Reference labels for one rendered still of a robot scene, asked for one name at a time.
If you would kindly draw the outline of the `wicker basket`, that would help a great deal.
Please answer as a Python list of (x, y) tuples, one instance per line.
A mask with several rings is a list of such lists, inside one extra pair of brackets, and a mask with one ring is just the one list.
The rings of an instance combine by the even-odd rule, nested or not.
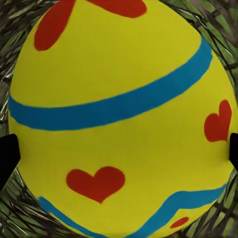
[[(49, 10), (50, 7), (52, 7), (55, 3), (57, 3), (59, 0), (31, 0), (31, 1), (25, 1), (22, 2), (23, 0), (10, 0), (11, 3), (7, 4), (4, 6), (5, 2), (7, 0), (0, 0), (0, 127), (3, 124), (4, 127), (4, 135), (9, 135), (9, 126), (8, 126), (8, 100), (9, 100), (9, 92), (10, 92), (10, 86), (13, 78), (13, 73), (15, 69), (15, 63), (17, 62), (18, 56), (21, 52), (21, 49), (17, 52), (14, 53), (14, 51), (24, 45), (25, 40), (22, 40), (24, 35), (26, 34), (26, 31), (30, 33), (32, 28), (34, 27), (36, 21), (39, 20), (39, 17), (43, 16), (44, 13)], [(171, 8), (173, 11), (179, 14), (178, 11), (183, 12), (185, 14), (191, 15), (195, 17), (198, 22), (195, 23), (194, 20), (184, 18), (187, 22), (190, 24), (193, 24), (193, 27), (199, 32), (198, 28), (200, 26), (203, 26), (208, 34), (210, 35), (212, 41), (214, 42), (217, 50), (219, 53), (213, 48), (212, 50), (214, 53), (219, 55), (224, 62), (226, 63), (226, 66), (224, 66), (225, 70), (229, 70), (231, 74), (231, 80), (232, 80), (232, 85), (233, 85), (233, 90), (234, 90), (234, 84), (237, 87), (238, 90), (238, 84), (235, 80), (235, 77), (233, 75), (232, 69), (238, 68), (238, 59), (235, 57), (231, 47), (229, 46), (227, 40), (238, 49), (238, 24), (235, 22), (233, 19), (230, 8), (233, 7), (237, 12), (238, 12), (238, 0), (206, 0), (210, 2), (216, 10), (213, 12), (210, 12), (210, 10), (206, 9), (198, 0), (186, 0), (189, 1), (203, 16), (200, 14), (191, 12), (183, 3), (183, 5), (187, 8), (183, 9), (180, 7), (177, 7), (172, 4), (168, 4), (166, 2), (163, 2), (163, 0), (159, 0), (160, 2), (164, 3), (166, 6)], [(11, 14), (8, 14), (11, 9), (14, 9)], [(31, 11), (36, 11), (33, 14), (29, 15), (27, 13)], [(226, 19), (228, 26), (232, 32), (233, 37), (230, 35), (230, 33), (215, 19), (218, 15), (222, 14), (222, 16)], [(16, 23), (13, 24), (14, 20), (20, 18)], [(212, 24), (212, 26), (222, 34), (229, 50), (214, 36), (214, 34), (208, 29), (206, 23), (209, 22)], [(199, 32), (200, 33), (200, 32)], [(18, 35), (17, 35), (18, 34)], [(7, 42), (13, 37), (17, 35), (17, 37), (14, 39), (12, 44), (5, 50), (2, 51), (3, 47), (7, 44)], [(234, 58), (235, 63), (233, 64), (228, 64), (227, 61), (225, 60), (223, 54), (221, 53), (218, 45), (216, 44), (215, 40), (217, 40)], [(13, 61), (7, 64), (8, 60), (11, 57), (14, 57)], [(2, 89), (4, 88), (4, 93), (1, 96)], [(9, 190), (12, 191), (13, 196), (11, 196), (5, 186), (1, 190), (1, 193), (8, 198), (8, 201), (11, 206), (8, 206), (8, 204), (4, 201), (4, 198), (0, 196), (0, 201), (2, 201), (6, 206), (9, 211), (9, 214), (6, 215), (4, 211), (2, 210), (2, 207), (0, 205), (0, 211), (3, 213), (4, 218), (0, 216), (0, 238), (7, 238), (3, 233), (4, 233), (4, 228), (6, 228), (12, 236), (15, 236), (16, 238), (24, 238), (13, 226), (18, 227), (21, 229), (28, 237), (31, 237), (29, 234), (27, 234), (24, 230), (36, 234), (39, 238), (52, 238), (53, 235), (57, 235), (60, 237), (64, 238), (71, 238), (71, 237), (85, 237), (82, 236), (78, 233), (75, 233), (62, 225), (60, 221), (52, 217), (49, 213), (47, 213), (41, 205), (37, 202), (35, 198), (33, 198), (28, 192), (27, 192), (27, 185), (25, 185), (22, 181), (22, 178), (20, 176), (20, 172), (16, 166), (17, 174), (19, 175), (20, 181), (22, 185), (20, 185), (17, 181), (15, 171), (13, 171), (13, 175), (10, 175), (11, 178), (14, 179), (14, 181), (18, 184), (19, 188), (18, 189), (12, 182), (12, 179), (8, 179), (6, 186), (9, 188)], [(237, 177), (237, 184), (236, 184), (236, 190), (234, 193), (234, 198), (233, 202), (230, 205), (229, 209), (224, 207), (224, 204), (227, 200), (227, 197), (230, 193), (230, 190), (234, 184), (234, 181)], [(16, 188), (19, 192), (20, 195), (16, 195), (13, 191), (13, 188), (11, 184), (13, 185), (14, 188)], [(38, 208), (40, 211), (34, 210), (30, 208), (29, 206), (23, 204), (27, 203), (33, 207)], [(211, 207), (207, 212), (205, 212), (200, 221), (199, 224), (192, 236), (192, 238), (197, 238), (204, 230), (205, 233), (203, 234), (202, 238), (221, 238), (222, 234), (224, 232), (224, 229), (228, 223), (229, 218), (233, 218), (235, 221), (227, 234), (225, 238), (234, 238), (237, 230), (238, 230), (238, 214), (234, 213), (233, 210), (238, 202), (238, 171), (235, 172), (234, 177), (228, 187), (228, 184), (226, 186), (226, 193), (224, 197), (222, 198), (220, 204), (218, 202), (214, 202), (212, 206), (217, 208), (215, 214), (204, 224)], [(213, 231), (212, 228), (221, 212), (225, 213), (224, 219), (214, 228)], [(34, 221), (36, 221), (40, 226), (32, 224), (30, 222), (27, 222), (23, 220), (17, 213), (22, 214), (24, 216), (27, 216)], [(29, 229), (23, 228), (21, 226), (18, 226), (9, 216), (12, 216), (16, 219), (21, 220), (26, 226), (29, 227)], [(194, 222), (193, 222), (194, 223)], [(178, 237), (177, 238), (188, 238), (186, 236), (188, 230), (192, 226), (191, 223), (189, 226), (187, 226), (185, 229), (182, 231), (179, 230), (177, 232)], [(12, 226), (13, 225), (13, 226)], [(30, 225), (39, 228), (45, 232), (47, 232), (47, 236), (37, 233)], [(58, 230), (64, 230), (67, 232), (70, 232), (69, 234), (63, 234)], [(173, 234), (163, 237), (163, 238), (170, 238)], [(88, 237), (85, 237), (88, 238)]]

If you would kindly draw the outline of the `easter egg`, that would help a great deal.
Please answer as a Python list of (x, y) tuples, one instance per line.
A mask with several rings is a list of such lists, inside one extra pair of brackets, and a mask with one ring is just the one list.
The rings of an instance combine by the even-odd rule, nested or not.
[(226, 70), (159, 0), (59, 0), (22, 46), (7, 106), (23, 183), (88, 238), (182, 231), (234, 170)]

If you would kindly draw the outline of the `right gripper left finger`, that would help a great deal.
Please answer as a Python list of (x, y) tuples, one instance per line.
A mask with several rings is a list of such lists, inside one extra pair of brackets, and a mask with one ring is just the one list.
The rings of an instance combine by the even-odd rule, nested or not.
[(0, 138), (0, 192), (20, 161), (18, 139), (15, 134)]

